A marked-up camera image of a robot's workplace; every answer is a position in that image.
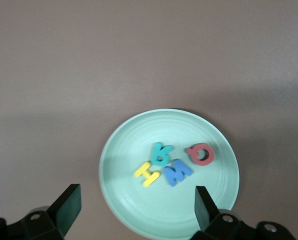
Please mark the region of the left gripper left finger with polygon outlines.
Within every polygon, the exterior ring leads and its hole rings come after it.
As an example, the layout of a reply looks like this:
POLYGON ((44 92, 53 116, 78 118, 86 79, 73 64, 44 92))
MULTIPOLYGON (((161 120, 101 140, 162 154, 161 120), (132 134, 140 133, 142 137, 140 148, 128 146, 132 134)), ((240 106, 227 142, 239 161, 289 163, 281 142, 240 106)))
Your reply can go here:
POLYGON ((82 209, 80 184, 70 184, 51 206, 37 208, 7 226, 8 240, 65 240, 82 209))

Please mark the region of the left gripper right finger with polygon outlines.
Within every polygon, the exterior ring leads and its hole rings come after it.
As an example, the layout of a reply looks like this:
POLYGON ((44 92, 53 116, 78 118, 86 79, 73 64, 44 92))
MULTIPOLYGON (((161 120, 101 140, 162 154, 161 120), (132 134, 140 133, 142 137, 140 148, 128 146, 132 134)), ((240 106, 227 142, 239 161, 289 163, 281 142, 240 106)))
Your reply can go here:
POLYGON ((256 230, 229 210, 219 210, 204 186, 195 187, 194 213, 199 230, 191 240, 257 240, 256 230))

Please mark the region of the blue capital letter M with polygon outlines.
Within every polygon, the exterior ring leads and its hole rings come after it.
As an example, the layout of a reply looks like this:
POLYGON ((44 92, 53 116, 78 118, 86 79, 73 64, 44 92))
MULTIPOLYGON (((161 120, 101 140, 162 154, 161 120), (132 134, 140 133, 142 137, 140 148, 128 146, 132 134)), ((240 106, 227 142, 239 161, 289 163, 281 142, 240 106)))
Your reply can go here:
POLYGON ((193 170, 189 168, 181 159, 175 159, 173 166, 165 166, 163 168, 165 175, 170 186, 175 187, 178 182, 182 182, 186 176, 191 176, 193 170))

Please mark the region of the red letter Q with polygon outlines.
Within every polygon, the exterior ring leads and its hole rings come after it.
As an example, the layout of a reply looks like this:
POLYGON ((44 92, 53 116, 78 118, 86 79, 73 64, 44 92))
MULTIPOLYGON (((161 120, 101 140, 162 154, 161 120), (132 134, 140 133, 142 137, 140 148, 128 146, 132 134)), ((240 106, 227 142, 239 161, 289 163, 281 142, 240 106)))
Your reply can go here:
POLYGON ((215 158, 214 150, 206 143, 197 143, 186 149, 190 159, 199 166, 211 164, 215 158))

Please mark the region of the yellow letter H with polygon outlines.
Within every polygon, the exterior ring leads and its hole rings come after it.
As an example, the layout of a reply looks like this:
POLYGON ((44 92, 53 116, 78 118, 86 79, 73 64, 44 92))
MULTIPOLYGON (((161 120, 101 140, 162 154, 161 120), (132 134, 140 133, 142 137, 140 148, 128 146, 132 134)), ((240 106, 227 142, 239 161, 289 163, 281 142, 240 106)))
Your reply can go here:
POLYGON ((150 171, 151 163, 149 161, 145 162, 142 166, 140 166, 134 173, 133 176, 135 178, 144 177, 144 181, 142 185, 144 187, 150 186, 153 182, 155 182, 160 177, 159 171, 150 171))

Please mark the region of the teal letter R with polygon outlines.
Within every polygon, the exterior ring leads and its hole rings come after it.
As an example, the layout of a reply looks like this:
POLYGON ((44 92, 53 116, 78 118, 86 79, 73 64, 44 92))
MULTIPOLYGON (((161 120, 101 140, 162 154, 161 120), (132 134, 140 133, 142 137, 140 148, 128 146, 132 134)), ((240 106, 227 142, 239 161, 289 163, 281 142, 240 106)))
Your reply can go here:
POLYGON ((172 145, 163 145, 161 142, 156 142, 152 151, 150 162, 153 165, 164 167, 170 161, 170 152, 173 151, 172 145))

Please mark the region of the green plate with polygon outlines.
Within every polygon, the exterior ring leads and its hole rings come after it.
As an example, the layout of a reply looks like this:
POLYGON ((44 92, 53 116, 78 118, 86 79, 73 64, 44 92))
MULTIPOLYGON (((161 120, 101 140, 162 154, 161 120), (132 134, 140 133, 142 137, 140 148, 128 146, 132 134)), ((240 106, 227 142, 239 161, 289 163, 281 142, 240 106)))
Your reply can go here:
POLYGON ((156 109, 137 114, 109 137, 99 162, 99 182, 113 214, 128 228, 153 240, 188 240, 199 230, 195 216, 195 188, 207 188, 219 209, 231 210, 236 202, 240 173, 235 153, 225 136, 210 122, 178 109, 156 109), (165 166, 153 165, 155 143, 171 145, 169 163, 182 160, 193 174, 171 186, 165 166), (214 150, 206 166, 195 164, 186 149, 205 143, 214 150), (160 177, 144 187, 134 172, 150 162, 160 177))

